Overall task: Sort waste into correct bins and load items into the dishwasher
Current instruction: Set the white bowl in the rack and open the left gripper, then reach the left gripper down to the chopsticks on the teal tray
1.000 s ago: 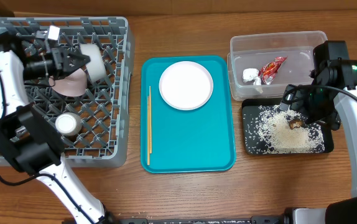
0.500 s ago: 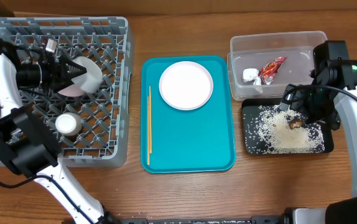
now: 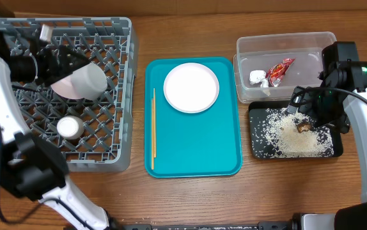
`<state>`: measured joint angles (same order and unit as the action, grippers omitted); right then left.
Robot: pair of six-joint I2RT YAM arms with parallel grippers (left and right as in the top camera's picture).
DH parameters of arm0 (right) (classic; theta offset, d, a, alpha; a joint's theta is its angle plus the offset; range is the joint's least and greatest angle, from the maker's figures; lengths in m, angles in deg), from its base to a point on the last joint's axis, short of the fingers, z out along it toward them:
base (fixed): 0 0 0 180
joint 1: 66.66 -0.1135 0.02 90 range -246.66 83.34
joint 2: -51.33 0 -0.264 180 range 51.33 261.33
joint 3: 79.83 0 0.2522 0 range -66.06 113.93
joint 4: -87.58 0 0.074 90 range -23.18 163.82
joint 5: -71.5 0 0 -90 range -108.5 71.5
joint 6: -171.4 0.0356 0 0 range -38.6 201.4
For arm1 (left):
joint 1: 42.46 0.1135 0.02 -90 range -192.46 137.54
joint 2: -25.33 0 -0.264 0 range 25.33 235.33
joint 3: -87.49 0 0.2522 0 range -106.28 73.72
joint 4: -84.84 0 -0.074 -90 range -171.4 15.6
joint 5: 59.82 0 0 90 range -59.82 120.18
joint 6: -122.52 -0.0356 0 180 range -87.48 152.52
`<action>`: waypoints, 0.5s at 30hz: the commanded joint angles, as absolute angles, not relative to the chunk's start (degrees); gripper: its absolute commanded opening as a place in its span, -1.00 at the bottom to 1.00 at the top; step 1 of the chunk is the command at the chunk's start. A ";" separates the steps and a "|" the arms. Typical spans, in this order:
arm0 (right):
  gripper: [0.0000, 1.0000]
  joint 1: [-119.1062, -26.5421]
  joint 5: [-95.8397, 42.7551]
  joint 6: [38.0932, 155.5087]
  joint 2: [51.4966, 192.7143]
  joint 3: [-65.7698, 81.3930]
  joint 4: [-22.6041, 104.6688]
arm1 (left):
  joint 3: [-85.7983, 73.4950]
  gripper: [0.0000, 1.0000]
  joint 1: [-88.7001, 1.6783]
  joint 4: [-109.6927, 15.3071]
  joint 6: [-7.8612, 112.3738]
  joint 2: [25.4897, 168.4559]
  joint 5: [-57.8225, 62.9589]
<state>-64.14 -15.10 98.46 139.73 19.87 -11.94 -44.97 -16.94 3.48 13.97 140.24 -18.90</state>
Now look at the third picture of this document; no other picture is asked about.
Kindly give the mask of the brown food scrap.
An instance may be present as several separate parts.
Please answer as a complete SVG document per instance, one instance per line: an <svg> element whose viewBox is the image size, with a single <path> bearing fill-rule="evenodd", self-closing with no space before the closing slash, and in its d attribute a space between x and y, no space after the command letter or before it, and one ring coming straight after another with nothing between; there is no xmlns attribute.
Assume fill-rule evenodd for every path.
<svg viewBox="0 0 367 230"><path fill-rule="evenodd" d="M312 125L307 122L302 122L297 125L298 133L308 132L312 129Z"/></svg>

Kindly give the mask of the grey bowl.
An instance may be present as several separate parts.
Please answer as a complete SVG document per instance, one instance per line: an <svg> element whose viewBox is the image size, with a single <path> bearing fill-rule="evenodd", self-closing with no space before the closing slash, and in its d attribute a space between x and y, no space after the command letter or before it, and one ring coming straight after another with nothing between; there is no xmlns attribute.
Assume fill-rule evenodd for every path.
<svg viewBox="0 0 367 230"><path fill-rule="evenodd" d="M76 70L70 76L76 99L97 99L107 89L107 77L95 63Z"/></svg>

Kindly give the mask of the red snack wrapper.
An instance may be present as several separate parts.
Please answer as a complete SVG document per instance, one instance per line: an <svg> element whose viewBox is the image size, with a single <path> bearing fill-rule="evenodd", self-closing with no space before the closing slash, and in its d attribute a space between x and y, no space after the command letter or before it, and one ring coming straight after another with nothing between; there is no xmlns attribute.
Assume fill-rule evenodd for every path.
<svg viewBox="0 0 367 230"><path fill-rule="evenodd" d="M294 63L294 61L294 58L286 58L283 59L282 62L270 68L266 73L266 79L268 80L269 84L273 87L278 87L287 70Z"/></svg>

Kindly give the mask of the white cup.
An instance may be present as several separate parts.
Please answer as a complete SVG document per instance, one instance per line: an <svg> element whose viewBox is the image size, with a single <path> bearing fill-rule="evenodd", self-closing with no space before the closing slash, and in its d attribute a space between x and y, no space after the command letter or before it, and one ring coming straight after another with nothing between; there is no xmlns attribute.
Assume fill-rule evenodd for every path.
<svg viewBox="0 0 367 230"><path fill-rule="evenodd" d="M84 132L83 121L76 116L65 116L61 118L56 128L60 136L70 140L80 138Z"/></svg>

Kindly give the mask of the white tissue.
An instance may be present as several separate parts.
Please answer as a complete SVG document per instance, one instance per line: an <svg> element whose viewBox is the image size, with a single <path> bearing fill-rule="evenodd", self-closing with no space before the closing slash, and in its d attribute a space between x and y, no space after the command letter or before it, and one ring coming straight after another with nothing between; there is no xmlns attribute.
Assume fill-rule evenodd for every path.
<svg viewBox="0 0 367 230"><path fill-rule="evenodd" d="M250 84L261 83L266 79L266 72L264 70L253 70L249 74Z"/></svg>

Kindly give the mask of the wooden chopstick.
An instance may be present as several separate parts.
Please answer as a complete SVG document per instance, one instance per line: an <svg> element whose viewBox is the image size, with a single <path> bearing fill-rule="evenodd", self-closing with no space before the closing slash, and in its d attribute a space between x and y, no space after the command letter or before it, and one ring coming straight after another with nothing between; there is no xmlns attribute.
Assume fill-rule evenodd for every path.
<svg viewBox="0 0 367 230"><path fill-rule="evenodd" d="M154 138L154 104L153 104L153 98L151 102L151 135L152 135L152 159L151 159L151 169L154 170L155 168L155 138Z"/></svg>
<svg viewBox="0 0 367 230"><path fill-rule="evenodd" d="M157 157L156 89L153 89L153 158Z"/></svg>

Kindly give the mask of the large white plate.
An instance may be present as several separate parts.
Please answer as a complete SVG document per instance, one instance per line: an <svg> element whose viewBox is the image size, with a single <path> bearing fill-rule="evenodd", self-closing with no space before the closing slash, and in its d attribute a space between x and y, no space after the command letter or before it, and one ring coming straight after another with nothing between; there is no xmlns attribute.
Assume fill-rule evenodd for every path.
<svg viewBox="0 0 367 230"><path fill-rule="evenodd" d="M219 96L219 81L209 67L199 63L184 63L166 76L163 92L174 109L194 114L209 109Z"/></svg>

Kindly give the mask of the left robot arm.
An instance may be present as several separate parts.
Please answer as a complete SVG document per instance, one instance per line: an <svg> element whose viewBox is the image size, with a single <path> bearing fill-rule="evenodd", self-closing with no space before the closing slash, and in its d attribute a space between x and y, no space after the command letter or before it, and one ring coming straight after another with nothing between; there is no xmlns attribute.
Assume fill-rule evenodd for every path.
<svg viewBox="0 0 367 230"><path fill-rule="evenodd" d="M108 212L70 179L61 150L30 131L13 93L17 82L34 82L57 84L74 98L94 100L107 89L105 73L63 45L53 53L49 26L25 36L30 44L27 56L10 54L7 35L0 30L0 191L49 206L77 229L115 229Z"/></svg>

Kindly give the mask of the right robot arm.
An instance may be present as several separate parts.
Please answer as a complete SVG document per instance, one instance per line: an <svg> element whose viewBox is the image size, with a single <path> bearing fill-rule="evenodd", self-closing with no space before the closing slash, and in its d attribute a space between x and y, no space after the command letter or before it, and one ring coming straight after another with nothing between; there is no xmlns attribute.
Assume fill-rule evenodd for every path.
<svg viewBox="0 0 367 230"><path fill-rule="evenodd" d="M322 51L319 87L297 86L288 112L314 119L315 127L353 131L361 168L361 203L335 214L296 213L290 229L367 229L367 61L354 42L334 42Z"/></svg>

